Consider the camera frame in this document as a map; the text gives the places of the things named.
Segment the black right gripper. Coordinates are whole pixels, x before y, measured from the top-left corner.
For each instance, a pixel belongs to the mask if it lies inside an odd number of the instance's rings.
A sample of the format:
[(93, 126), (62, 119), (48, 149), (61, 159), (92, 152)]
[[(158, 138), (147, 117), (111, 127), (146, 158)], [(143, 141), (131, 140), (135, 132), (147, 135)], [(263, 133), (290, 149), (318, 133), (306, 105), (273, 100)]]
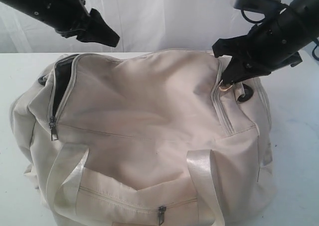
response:
[(215, 57), (232, 56), (221, 75), (221, 86), (267, 76), (297, 64), (299, 59), (295, 60), (294, 54), (311, 42), (319, 43), (319, 3), (285, 4), (283, 12), (260, 25), (249, 37), (219, 38), (212, 45)]

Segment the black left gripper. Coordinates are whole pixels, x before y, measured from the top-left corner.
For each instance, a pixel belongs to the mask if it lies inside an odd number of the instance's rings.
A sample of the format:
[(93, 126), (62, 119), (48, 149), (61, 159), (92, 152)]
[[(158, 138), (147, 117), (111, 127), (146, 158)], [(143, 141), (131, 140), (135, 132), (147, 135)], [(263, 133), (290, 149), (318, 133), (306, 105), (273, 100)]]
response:
[(81, 42), (116, 47), (120, 36), (94, 8), (90, 14), (85, 0), (44, 0), (44, 22), (64, 38), (75, 36)]

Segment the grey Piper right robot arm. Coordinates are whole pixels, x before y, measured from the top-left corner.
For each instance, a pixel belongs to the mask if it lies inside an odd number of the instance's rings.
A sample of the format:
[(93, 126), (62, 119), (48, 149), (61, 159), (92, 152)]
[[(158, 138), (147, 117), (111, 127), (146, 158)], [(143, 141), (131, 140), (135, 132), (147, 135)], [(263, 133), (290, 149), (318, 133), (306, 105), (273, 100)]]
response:
[(229, 87), (255, 77), (267, 76), (302, 62), (299, 50), (319, 42), (319, 0), (231, 0), (232, 7), (253, 24), (246, 35), (218, 39), (215, 57), (231, 56), (220, 86)]

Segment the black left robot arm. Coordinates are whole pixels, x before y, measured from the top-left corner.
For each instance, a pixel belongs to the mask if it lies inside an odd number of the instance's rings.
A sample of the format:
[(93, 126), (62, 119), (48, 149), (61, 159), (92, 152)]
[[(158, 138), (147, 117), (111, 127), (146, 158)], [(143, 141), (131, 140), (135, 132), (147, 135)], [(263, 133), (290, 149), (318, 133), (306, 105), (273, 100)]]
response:
[(85, 0), (0, 0), (2, 3), (54, 28), (64, 38), (75, 36), (80, 42), (116, 47), (119, 35)]

